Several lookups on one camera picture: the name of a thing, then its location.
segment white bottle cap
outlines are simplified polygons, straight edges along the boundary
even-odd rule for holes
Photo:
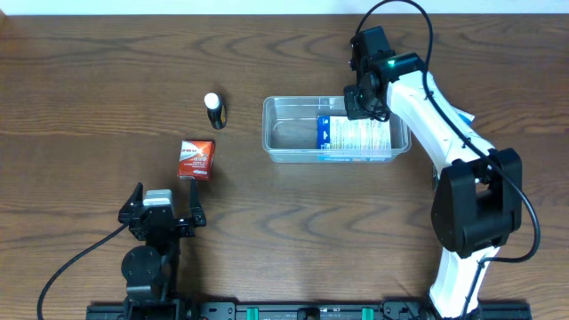
[[[220,107],[220,97],[213,93],[207,93],[204,97],[205,106],[211,110],[215,110]]]

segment wooden surface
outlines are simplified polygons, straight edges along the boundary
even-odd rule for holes
[[[0,318],[33,319],[53,272],[118,227],[138,181],[174,190],[180,141],[214,139],[201,184],[207,228],[183,241],[180,289],[258,300],[423,296],[440,245],[421,145],[391,164],[274,164],[260,144],[272,95],[341,95],[359,16],[11,17],[0,35]],[[536,319],[569,317],[569,19],[432,18],[431,70],[476,130],[524,163],[541,219],[537,256],[493,264],[480,296],[527,299]],[[423,55],[419,16],[373,17],[399,52]],[[215,131],[203,97],[223,92]],[[529,218],[501,256],[525,253]],[[120,301],[128,232],[66,271],[46,319],[84,319]]]

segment green marking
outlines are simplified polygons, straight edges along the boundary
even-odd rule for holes
[[[259,310],[257,308],[247,308],[247,320],[259,320]]]
[[[372,308],[362,308],[362,320],[373,320]]]

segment bottle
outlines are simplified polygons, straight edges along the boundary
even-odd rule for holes
[[[210,118],[213,128],[223,129],[228,119],[221,96],[213,92],[207,93],[204,102],[207,107],[207,116]]]

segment plastic container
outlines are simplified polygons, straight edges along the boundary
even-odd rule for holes
[[[317,149],[317,117],[345,115],[342,96],[268,97],[263,105],[263,148],[278,163],[385,163],[411,148],[411,131],[391,114],[391,150]]]

